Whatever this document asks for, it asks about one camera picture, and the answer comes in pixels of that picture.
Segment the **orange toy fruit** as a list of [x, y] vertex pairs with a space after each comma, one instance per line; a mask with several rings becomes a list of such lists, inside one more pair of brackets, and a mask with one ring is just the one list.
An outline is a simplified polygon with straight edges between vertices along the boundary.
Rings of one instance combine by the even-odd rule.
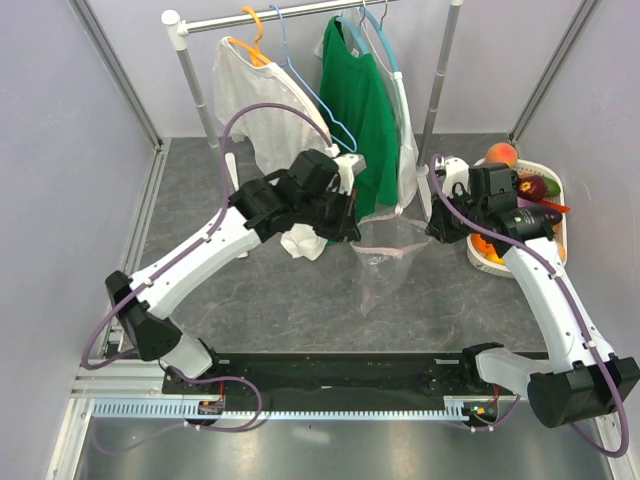
[[500, 265], [504, 264], [504, 260], [497, 254], [494, 246], [491, 243], [484, 240], [480, 234], [478, 233], [471, 234], [470, 238], [471, 238], [471, 243], [474, 249], [479, 254], [483, 255], [487, 261], [495, 264], [500, 264]]

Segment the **clear pink-dotted zip bag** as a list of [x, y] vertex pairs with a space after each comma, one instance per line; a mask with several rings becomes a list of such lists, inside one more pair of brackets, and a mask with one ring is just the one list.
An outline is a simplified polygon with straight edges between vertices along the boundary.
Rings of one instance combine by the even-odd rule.
[[368, 315], [405, 281], [416, 256], [431, 242], [423, 219], [411, 219], [396, 207], [363, 217], [360, 240], [350, 243], [358, 259], [354, 287], [357, 310]]

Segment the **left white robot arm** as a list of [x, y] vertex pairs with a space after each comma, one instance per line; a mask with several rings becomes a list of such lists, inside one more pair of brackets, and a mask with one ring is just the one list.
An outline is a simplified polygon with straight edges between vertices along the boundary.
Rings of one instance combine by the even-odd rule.
[[175, 308], [232, 260], [296, 225], [331, 242], [359, 240], [354, 182], [364, 168], [359, 154], [304, 151], [289, 168], [244, 183], [225, 210], [152, 265], [110, 274], [107, 292], [140, 358], [179, 370], [198, 393], [215, 389], [214, 354], [171, 321]]

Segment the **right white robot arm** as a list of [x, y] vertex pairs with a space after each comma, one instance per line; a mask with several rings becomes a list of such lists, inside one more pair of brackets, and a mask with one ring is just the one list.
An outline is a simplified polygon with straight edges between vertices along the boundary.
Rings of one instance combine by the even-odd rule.
[[539, 361], [495, 343], [469, 347], [457, 371], [460, 386], [477, 394], [496, 384], [520, 395], [548, 428], [621, 414], [639, 366], [615, 353], [586, 312], [565, 271], [550, 208], [520, 205], [504, 164], [470, 166], [437, 155], [429, 174], [428, 234], [454, 243], [478, 233], [491, 244], [524, 293], [548, 354]]

